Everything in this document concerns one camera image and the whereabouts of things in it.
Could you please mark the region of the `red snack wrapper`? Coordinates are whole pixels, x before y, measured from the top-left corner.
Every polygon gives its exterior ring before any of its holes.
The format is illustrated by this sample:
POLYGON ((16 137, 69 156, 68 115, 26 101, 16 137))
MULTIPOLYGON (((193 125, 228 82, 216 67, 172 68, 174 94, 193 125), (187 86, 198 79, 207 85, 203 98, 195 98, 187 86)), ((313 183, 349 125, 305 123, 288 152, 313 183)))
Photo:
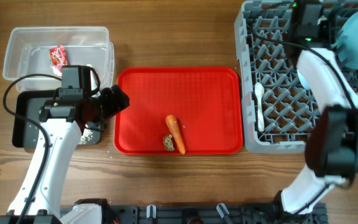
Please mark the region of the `red snack wrapper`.
POLYGON ((63 45, 59 45, 49 50, 50 61, 52 63, 52 70, 57 76, 62 75, 62 69, 68 65, 67 53, 63 45))

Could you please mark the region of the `orange carrot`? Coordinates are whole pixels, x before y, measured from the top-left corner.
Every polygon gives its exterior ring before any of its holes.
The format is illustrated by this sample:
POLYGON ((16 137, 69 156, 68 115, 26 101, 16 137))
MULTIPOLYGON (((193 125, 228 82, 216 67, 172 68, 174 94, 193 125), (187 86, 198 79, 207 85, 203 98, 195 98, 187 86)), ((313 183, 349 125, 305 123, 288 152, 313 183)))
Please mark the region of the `orange carrot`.
POLYGON ((185 149, 185 145, 183 143, 179 124, 178 124, 176 117, 174 115, 170 114, 165 118, 165 121, 166 121, 167 127, 168 127, 171 135, 173 136, 173 138, 175 140, 175 143, 177 145, 179 152, 181 154, 185 154, 186 149, 185 149))

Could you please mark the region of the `brown shiitake mushroom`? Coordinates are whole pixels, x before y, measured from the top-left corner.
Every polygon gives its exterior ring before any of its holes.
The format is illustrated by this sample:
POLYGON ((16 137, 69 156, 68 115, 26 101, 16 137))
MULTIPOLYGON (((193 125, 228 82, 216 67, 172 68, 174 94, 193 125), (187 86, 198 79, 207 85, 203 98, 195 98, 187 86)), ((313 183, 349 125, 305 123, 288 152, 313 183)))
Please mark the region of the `brown shiitake mushroom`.
POLYGON ((175 151, 173 136, 171 134, 163 137, 163 146, 167 151, 175 151))

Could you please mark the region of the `white plastic spoon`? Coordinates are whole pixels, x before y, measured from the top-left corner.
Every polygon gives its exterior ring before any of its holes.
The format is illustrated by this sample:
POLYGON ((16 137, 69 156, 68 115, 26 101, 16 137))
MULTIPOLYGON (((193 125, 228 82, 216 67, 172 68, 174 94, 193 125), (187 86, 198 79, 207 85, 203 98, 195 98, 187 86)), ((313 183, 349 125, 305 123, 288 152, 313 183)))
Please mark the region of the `white plastic spoon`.
POLYGON ((259 132, 264 132, 265 126, 264 126, 264 116, 262 112, 262 97, 264 95, 264 87, 261 83, 257 82, 255 84, 255 96, 257 99, 257 126, 259 132))

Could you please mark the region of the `light blue small bowl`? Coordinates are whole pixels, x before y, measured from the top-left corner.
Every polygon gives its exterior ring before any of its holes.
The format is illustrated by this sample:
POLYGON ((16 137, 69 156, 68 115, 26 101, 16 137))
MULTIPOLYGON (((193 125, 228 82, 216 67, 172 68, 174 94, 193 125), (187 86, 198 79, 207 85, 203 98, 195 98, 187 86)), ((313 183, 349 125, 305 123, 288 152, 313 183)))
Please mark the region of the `light blue small bowl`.
POLYGON ((308 84, 308 82, 306 81, 306 79, 304 78, 304 76, 300 73, 299 70, 297 70, 297 75, 298 75, 298 79, 302 85, 302 87, 305 89, 305 90, 310 90, 310 86, 308 84))

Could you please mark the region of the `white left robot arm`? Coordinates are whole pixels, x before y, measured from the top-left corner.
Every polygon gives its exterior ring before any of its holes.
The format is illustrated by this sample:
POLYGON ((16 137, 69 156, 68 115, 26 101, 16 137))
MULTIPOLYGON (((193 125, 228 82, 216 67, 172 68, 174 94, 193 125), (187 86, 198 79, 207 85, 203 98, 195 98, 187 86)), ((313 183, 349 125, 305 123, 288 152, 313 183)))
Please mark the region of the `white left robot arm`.
POLYGON ((60 200, 71 157, 86 124, 109 119, 129 106, 117 86, 101 91, 67 86, 40 109, 39 138, 20 191, 0 223, 113 223, 107 200, 81 199, 66 215, 60 200))

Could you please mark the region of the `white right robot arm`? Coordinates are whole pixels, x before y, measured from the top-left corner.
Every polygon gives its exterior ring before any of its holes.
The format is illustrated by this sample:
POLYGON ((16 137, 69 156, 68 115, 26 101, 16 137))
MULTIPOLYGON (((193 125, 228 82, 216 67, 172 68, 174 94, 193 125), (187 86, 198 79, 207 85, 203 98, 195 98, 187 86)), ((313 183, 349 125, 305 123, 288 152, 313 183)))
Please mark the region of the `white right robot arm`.
POLYGON ((275 198, 275 218, 299 220, 332 189, 350 189, 358 174, 358 96, 326 44, 285 42, 286 54, 309 84, 321 116, 305 147, 305 166, 275 198))

